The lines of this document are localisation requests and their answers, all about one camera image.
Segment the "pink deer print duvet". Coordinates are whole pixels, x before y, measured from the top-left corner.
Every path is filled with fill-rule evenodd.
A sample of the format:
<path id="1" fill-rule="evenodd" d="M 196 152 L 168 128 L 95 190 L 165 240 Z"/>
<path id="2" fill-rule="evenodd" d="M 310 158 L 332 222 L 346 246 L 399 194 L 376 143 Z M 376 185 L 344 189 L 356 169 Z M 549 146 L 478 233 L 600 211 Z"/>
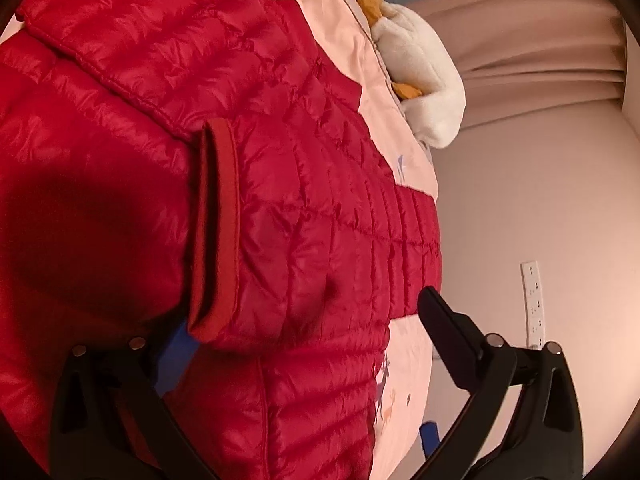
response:
<path id="1" fill-rule="evenodd" d="M 401 113 L 390 78 L 356 0 L 296 0 L 334 65 L 360 84 L 359 113 L 395 181 L 438 193 L 435 171 Z M 390 342 L 376 376 L 373 479 L 388 478 L 418 437 L 431 379 L 433 345 L 419 318 L 390 322 Z"/>

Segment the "red puffer down jacket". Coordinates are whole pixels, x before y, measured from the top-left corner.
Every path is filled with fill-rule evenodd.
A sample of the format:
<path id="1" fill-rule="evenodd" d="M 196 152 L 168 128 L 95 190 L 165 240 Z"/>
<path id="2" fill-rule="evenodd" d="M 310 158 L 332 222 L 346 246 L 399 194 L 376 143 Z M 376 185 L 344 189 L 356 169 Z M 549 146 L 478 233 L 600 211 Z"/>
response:
<path id="1" fill-rule="evenodd" d="M 1 450 L 50 478 L 69 358 L 192 344 L 221 479 L 367 479 L 390 326 L 442 278 L 362 89 L 294 0 L 17 0 L 1 44 Z"/>

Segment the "beige curtain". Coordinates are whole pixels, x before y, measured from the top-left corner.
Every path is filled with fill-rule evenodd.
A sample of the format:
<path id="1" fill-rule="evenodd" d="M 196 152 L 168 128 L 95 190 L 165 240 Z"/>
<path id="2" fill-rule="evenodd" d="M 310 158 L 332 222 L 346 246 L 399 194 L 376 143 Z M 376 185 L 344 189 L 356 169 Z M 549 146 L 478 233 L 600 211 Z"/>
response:
<path id="1" fill-rule="evenodd" d="M 418 0 L 466 92 L 463 128 L 565 105 L 620 102 L 625 23 L 611 0 Z"/>

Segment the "white wall power strip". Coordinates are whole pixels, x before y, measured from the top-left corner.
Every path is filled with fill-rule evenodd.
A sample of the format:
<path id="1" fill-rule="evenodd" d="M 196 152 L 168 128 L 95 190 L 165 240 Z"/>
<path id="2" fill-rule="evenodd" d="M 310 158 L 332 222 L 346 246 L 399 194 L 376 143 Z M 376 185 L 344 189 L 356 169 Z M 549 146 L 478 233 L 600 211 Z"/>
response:
<path id="1" fill-rule="evenodd" d="M 540 350 L 546 341 L 544 333 L 544 298 L 537 261 L 523 262 L 521 274 L 524 288 L 526 344 L 528 348 Z"/>

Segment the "white goose plush toy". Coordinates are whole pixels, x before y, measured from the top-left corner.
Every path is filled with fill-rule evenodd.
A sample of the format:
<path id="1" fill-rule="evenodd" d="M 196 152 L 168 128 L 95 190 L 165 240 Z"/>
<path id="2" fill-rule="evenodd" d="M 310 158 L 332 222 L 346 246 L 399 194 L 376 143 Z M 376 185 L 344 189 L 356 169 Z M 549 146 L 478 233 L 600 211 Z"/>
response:
<path id="1" fill-rule="evenodd" d="M 416 140 L 446 148 L 466 107 L 462 78 L 437 32 L 419 14 L 385 0 L 356 0 Z"/>

